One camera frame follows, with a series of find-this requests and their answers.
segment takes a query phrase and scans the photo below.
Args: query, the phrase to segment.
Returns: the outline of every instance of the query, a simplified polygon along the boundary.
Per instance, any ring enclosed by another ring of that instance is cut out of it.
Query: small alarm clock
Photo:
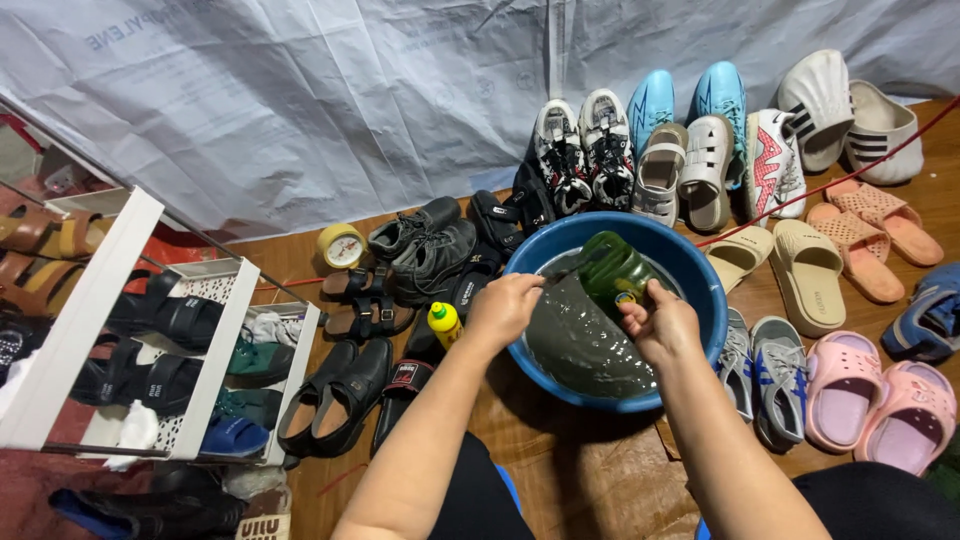
[[[317,237],[317,253],[332,268],[354,268],[367,251],[367,240],[352,225],[337,223]]]

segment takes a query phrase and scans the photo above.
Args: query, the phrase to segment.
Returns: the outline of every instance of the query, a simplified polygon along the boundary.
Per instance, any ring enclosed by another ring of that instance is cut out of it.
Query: person
[[[473,299],[463,335],[380,447],[333,538],[534,537],[467,422],[493,357],[529,324],[541,283],[509,274]],[[656,280],[647,294],[656,307],[621,305],[622,326],[656,372],[690,489],[714,537],[956,537],[956,509],[894,467],[849,463],[791,481],[707,362],[694,309]]]

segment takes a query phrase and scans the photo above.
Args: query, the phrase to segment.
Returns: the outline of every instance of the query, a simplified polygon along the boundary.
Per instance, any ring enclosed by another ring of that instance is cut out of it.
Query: water
[[[573,267],[579,252],[576,248],[552,258],[538,274]],[[661,266],[644,258],[676,285]],[[683,298],[683,291],[677,290]],[[625,399],[657,389],[653,369],[619,321],[612,321],[587,296],[576,272],[543,290],[523,337],[543,373],[575,392]]]

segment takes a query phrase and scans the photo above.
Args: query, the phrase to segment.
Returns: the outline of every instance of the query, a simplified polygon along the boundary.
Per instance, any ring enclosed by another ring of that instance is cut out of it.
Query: gray sneaker
[[[426,302],[441,283],[460,272],[477,243],[477,231],[466,219],[436,233],[419,237],[394,260],[394,296],[406,306]]]
[[[440,197],[410,215],[400,212],[396,219],[377,227],[367,238],[375,257],[390,262],[410,247],[416,238],[447,228],[460,217],[460,204],[453,197]]]
[[[750,424],[754,420],[751,403],[753,393],[754,361],[750,358],[750,332],[743,315],[732,307],[727,308],[727,341],[720,353],[717,375],[730,401],[740,413],[740,418]]]
[[[751,331],[760,408],[756,432],[774,452],[804,440],[806,355],[797,330],[779,317],[763,317]]]

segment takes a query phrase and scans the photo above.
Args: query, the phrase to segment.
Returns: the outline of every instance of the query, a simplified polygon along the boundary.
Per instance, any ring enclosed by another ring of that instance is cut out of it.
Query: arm
[[[472,300],[463,335],[383,442],[333,538],[412,540],[430,534],[487,366],[530,323],[542,281],[510,274]]]
[[[623,327],[650,362],[697,504],[715,537],[830,538],[813,508],[736,413],[700,345],[697,314],[656,280],[648,314],[624,304]]]

